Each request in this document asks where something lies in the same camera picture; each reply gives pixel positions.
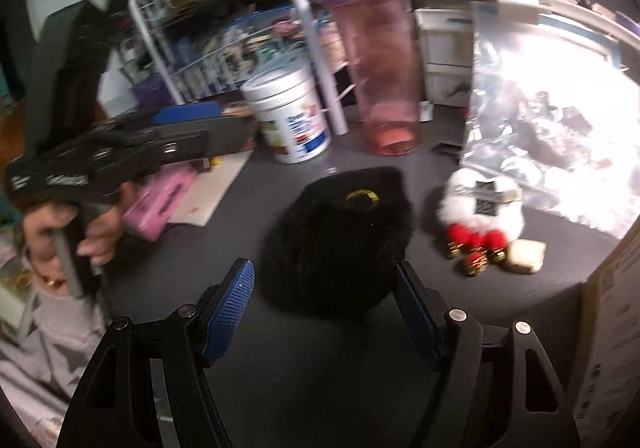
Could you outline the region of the person left hand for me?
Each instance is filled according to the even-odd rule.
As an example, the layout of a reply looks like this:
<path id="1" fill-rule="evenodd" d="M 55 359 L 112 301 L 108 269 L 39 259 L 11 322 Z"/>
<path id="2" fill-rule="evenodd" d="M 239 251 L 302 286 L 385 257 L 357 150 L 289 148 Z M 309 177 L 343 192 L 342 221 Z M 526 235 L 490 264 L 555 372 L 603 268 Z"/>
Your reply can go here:
<path id="1" fill-rule="evenodd" d="M 119 187 L 119 201 L 88 224 L 85 240 L 77 248 L 80 257 L 89 258 L 94 267 L 103 266 L 114 257 L 116 244 L 124 232 L 124 215 L 134 204 L 135 195 L 131 182 Z M 58 296 L 68 296 L 70 291 L 54 245 L 53 231 L 67 226 L 76 214 L 76 209 L 68 204 L 44 203 L 31 208 L 23 220 L 35 285 Z"/>

